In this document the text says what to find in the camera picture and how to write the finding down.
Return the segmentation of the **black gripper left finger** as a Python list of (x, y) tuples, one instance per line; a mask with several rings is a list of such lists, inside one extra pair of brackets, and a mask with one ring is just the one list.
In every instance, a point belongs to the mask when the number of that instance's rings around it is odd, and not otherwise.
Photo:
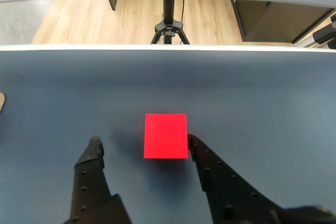
[(110, 193), (103, 156), (100, 138), (92, 137), (74, 166), (69, 223), (131, 223), (121, 197)]

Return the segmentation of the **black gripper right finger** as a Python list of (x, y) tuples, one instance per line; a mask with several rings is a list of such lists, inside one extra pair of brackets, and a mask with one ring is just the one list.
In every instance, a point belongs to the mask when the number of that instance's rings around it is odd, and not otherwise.
[(195, 135), (188, 135), (188, 148), (213, 223), (335, 223), (335, 215), (322, 207), (284, 209), (276, 205)]

